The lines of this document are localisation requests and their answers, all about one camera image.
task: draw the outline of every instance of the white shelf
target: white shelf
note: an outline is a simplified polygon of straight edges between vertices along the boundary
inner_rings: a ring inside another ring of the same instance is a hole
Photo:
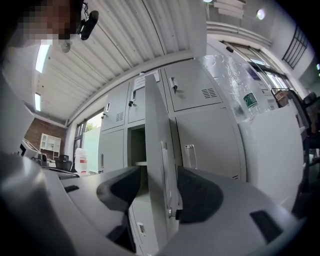
[[[145,162],[135,162],[134,165],[135,166],[147,166],[147,161],[145,161]]]
[[[41,150],[53,151],[53,154],[57,153],[59,156],[60,144],[61,144],[61,138],[42,133],[41,144],[40,144]]]

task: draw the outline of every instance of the open locker door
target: open locker door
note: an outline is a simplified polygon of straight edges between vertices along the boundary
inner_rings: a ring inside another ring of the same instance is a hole
[[[153,222],[162,248],[178,231],[169,208],[177,210],[179,194],[170,120],[153,75],[145,77],[145,146]]]

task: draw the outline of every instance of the locker door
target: locker door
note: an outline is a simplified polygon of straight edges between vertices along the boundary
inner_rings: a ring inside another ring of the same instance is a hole
[[[167,101],[166,101],[166,96],[165,96],[165,88],[164,88],[164,82],[162,80],[162,74],[161,70],[158,70],[159,74],[159,81],[156,82],[160,92],[161,92],[161,97],[163,99],[165,109],[168,111],[167,108]],[[129,114],[128,114],[128,123],[132,123],[135,121],[143,120],[146,117],[146,103],[145,103],[145,88],[142,87],[140,89],[135,90],[135,80],[132,81],[132,86],[131,86],[131,96],[130,100],[133,100],[133,103],[131,106],[129,106]]]
[[[221,103],[222,100],[198,60],[172,64],[165,69],[174,111]]]
[[[124,130],[100,134],[98,164],[104,172],[124,168]]]
[[[178,229],[168,211],[177,209],[179,198],[170,121],[152,75],[145,79],[145,146],[154,229],[162,248]]]
[[[241,179],[237,140],[225,108],[180,114],[176,122],[184,167]]]
[[[153,248],[158,248],[151,203],[149,201],[135,199],[132,203],[132,208],[141,243]]]
[[[108,92],[103,111],[101,131],[125,124],[128,89],[129,82],[124,82]]]

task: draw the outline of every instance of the green label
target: green label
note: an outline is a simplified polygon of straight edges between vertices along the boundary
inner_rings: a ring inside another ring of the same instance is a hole
[[[243,97],[243,99],[244,99],[245,104],[248,107],[248,109],[258,105],[258,102],[257,102],[253,93],[247,94],[246,96]]]

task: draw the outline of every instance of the brick wall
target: brick wall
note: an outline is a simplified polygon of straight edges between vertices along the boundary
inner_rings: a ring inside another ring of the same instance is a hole
[[[42,134],[48,134],[54,137],[61,138],[60,154],[64,154],[67,129],[56,126],[54,124],[42,121],[35,118],[26,132],[24,138],[31,142],[38,150],[40,150],[40,142]],[[41,149],[41,152],[46,154],[48,158],[53,158],[53,151]]]

